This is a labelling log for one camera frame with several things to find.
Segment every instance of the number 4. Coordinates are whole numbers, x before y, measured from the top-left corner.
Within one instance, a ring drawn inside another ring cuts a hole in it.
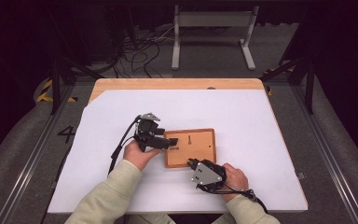
[[[68,126],[66,129],[60,131],[58,133],[58,135],[64,135],[66,136],[66,141],[65,143],[68,143],[69,142],[69,139],[71,138],[71,135],[75,135],[76,133],[73,133],[72,130],[74,129],[74,127],[72,126]]]

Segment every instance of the cable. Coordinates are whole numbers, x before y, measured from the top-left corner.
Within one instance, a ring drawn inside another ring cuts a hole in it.
[[[134,137],[134,136],[131,136],[131,137],[127,138],[127,139],[123,142],[123,145],[122,145],[122,146],[126,145],[126,143],[127,143],[130,139],[132,139],[133,137]]]
[[[113,70],[115,71],[116,78],[118,78],[118,71],[116,70],[116,67],[115,67],[115,66],[113,66]]]
[[[205,29],[203,29],[204,31],[207,31],[207,32],[211,32],[211,33],[214,33],[214,34],[217,34],[217,35],[221,35],[223,33],[225,33],[227,31],[228,27],[221,27],[221,28],[218,28],[218,27],[205,27]]]
[[[124,139],[126,138],[127,134],[129,133],[130,129],[132,128],[132,126],[138,122],[138,120],[141,118],[140,115],[136,116],[135,120],[130,124],[129,128],[127,129],[127,131],[124,133],[123,137],[121,138],[120,142],[118,143],[115,151],[113,152],[111,158],[112,158],[112,163],[110,163],[110,167],[109,167],[109,173],[113,170],[113,168],[115,167],[116,161],[117,161],[117,157],[118,154],[120,154],[121,149],[123,148],[123,142]]]
[[[234,190],[234,191],[240,191],[240,192],[245,191],[245,189],[234,189],[234,188],[230,187],[230,186],[227,185],[227,184],[225,184],[225,186],[228,187],[228,188],[231,189],[231,190]]]
[[[252,189],[248,189],[248,190],[243,190],[243,189],[240,189],[240,190],[230,190],[230,191],[226,191],[226,190],[208,190],[206,188],[201,188],[201,187],[204,187],[202,185],[198,185],[197,186],[199,189],[201,189],[202,191],[205,191],[207,193],[212,193],[212,194],[240,194],[240,195],[243,195],[245,196],[246,198],[248,198],[249,200],[251,200],[252,202],[254,203],[259,203],[260,206],[263,208],[264,212],[266,214],[269,213],[269,210],[267,210],[267,207],[263,204],[263,202],[257,198],[255,196],[255,192],[252,190]]]
[[[121,58],[120,58],[120,64],[121,64],[121,67],[123,68],[123,73],[124,73],[125,77],[131,78],[131,76],[126,73],[126,68],[124,67],[123,62],[121,61]]]
[[[115,60],[114,62],[108,64],[107,66],[104,66],[104,67],[102,67],[102,68],[97,68],[97,69],[94,69],[94,70],[90,69],[88,66],[86,66],[86,67],[87,67],[89,70],[91,70],[92,72],[94,72],[94,73],[101,74],[101,73],[106,72],[106,71],[108,71],[109,69],[111,69],[116,63],[117,63],[117,60]],[[71,71],[73,71],[73,72],[76,73],[77,75],[82,75],[82,76],[83,76],[83,75],[84,75],[84,76],[87,75],[87,74],[85,74],[85,73],[82,72],[82,71],[74,71],[74,70],[71,70]]]
[[[150,69],[152,69],[153,71],[155,71],[155,73],[157,75],[159,75],[161,78],[164,78],[156,69],[152,68],[152,67],[149,67]]]
[[[135,58],[135,56],[137,56],[138,54],[143,54],[143,55],[145,55],[145,59],[144,60],[142,60],[142,61],[138,61],[138,62],[135,62],[134,61],[134,58]],[[136,54],[134,54],[134,55],[132,55],[132,58],[131,58],[131,71],[132,72],[135,72],[136,70],[138,70],[139,68],[137,68],[137,69],[133,69],[133,64],[134,63],[142,63],[142,62],[145,62],[147,60],[147,54],[146,53],[144,53],[144,52],[137,52]]]
[[[62,172],[62,169],[63,169],[63,165],[65,164],[66,162],[66,159],[68,158],[68,155],[69,155],[69,152],[71,151],[72,149],[72,145],[69,146],[69,148],[66,150],[65,152],[65,155],[63,156],[62,158],[62,161],[60,163],[60,166],[59,166],[59,169],[58,169],[58,172],[54,178],[54,182],[55,184],[58,183],[58,180],[60,179],[60,175],[61,175],[61,172]],[[51,200],[53,199],[53,195],[54,195],[54,192],[55,192],[55,187],[53,188],[53,190],[51,191],[51,194],[50,194],[50,198],[48,199],[48,203],[51,203]],[[46,208],[45,210],[45,213],[43,214],[43,217],[42,217],[42,220],[40,221],[40,224],[44,223],[45,222],[45,218],[46,218],[46,215],[48,213],[48,207]]]
[[[154,43],[154,44],[155,44],[156,47],[157,47],[157,54],[156,54],[153,58],[151,58],[151,59],[149,60],[149,62],[147,62],[147,63],[144,64],[144,70],[145,70],[145,72],[147,73],[147,75],[148,75],[149,77],[151,77],[151,76],[150,76],[150,74],[147,72],[146,66],[147,66],[148,64],[150,64],[154,59],[156,59],[157,56],[159,55],[159,46],[158,46],[158,44],[156,44],[156,43]]]
[[[163,38],[171,29],[173,29],[174,26],[172,26],[170,29],[168,29],[164,34],[162,34],[160,37],[153,37],[153,38],[149,38],[149,40],[156,42],[157,40]]]

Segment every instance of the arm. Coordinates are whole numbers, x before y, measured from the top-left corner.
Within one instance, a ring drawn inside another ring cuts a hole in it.
[[[230,164],[223,165],[227,172],[226,184],[234,189],[248,189],[248,178],[240,169],[235,169]],[[234,216],[238,224],[244,223],[280,223],[278,219],[264,212],[260,204],[250,201],[248,198],[240,194],[223,194],[223,200],[226,207]]]
[[[90,191],[79,203],[66,223],[113,223],[123,216],[142,177],[147,163],[159,154],[159,149],[142,152],[136,141],[130,142],[108,178]]]
[[[250,201],[248,198],[237,195],[226,206],[234,216],[238,224],[244,223],[263,223],[278,224],[280,223],[275,217],[266,214],[260,204]]]

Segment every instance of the left hand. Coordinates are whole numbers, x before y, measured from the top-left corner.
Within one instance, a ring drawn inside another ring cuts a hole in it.
[[[140,171],[146,167],[147,163],[155,156],[159,154],[161,150],[153,148],[147,152],[143,152],[138,145],[138,142],[132,140],[124,148],[124,160],[130,161],[134,164]]]

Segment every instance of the sweater sleeve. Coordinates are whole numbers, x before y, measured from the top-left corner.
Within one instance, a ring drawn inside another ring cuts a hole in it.
[[[107,179],[80,201],[65,223],[113,223],[127,211],[141,177],[135,165],[119,162]]]
[[[264,212],[260,204],[250,201],[248,198],[237,195],[226,204],[237,224],[279,224],[273,216]]]

